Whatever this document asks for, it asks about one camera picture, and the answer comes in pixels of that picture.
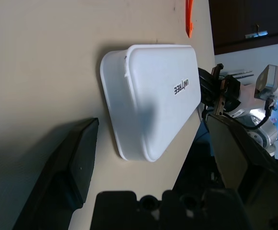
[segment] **dark wooden cabinet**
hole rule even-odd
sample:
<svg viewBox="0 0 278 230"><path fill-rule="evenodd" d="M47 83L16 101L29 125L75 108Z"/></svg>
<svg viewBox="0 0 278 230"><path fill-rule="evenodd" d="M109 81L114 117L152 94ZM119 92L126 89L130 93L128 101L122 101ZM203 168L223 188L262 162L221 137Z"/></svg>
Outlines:
<svg viewBox="0 0 278 230"><path fill-rule="evenodd" d="M209 9L216 55L278 43L278 0L209 0Z"/></svg>

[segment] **orange plastic tab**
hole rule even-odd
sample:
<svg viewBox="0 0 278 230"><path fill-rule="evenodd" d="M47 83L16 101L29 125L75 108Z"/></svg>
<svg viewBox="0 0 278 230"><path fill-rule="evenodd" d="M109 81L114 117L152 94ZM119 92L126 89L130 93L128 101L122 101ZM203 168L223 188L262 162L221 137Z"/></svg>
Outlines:
<svg viewBox="0 0 278 230"><path fill-rule="evenodd" d="M186 0L186 33L188 37L191 37L193 24L191 22L193 0Z"/></svg>

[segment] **beige table surface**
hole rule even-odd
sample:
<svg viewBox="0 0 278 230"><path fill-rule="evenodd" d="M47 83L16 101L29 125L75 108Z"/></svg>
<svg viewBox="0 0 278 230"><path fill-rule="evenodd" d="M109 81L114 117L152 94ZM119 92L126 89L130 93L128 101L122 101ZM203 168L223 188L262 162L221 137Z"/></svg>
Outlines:
<svg viewBox="0 0 278 230"><path fill-rule="evenodd" d="M208 4L194 1L189 39L185 0L0 0L0 230L15 223L68 124L88 117L100 120L95 167L87 202L73 214L70 230L89 229L101 191L160 198L173 187L199 126L197 112L158 161L124 161L99 64L106 52L132 44L191 44L198 66L211 71Z"/></svg>

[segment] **white box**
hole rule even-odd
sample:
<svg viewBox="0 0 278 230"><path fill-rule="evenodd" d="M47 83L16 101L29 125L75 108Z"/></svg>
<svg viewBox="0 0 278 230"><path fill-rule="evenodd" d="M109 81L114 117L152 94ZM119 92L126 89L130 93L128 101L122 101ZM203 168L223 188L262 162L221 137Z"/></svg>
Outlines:
<svg viewBox="0 0 278 230"><path fill-rule="evenodd" d="M201 100L191 46L134 45L112 51L103 57L100 73L125 160L157 160Z"/></svg>

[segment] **container lid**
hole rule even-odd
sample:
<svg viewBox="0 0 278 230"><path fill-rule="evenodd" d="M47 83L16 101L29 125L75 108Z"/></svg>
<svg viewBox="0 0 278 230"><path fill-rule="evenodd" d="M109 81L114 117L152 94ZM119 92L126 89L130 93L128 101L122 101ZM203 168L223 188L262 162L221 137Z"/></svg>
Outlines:
<svg viewBox="0 0 278 230"><path fill-rule="evenodd" d="M196 54L191 46L134 45L125 68L144 156L155 161L200 103Z"/></svg>

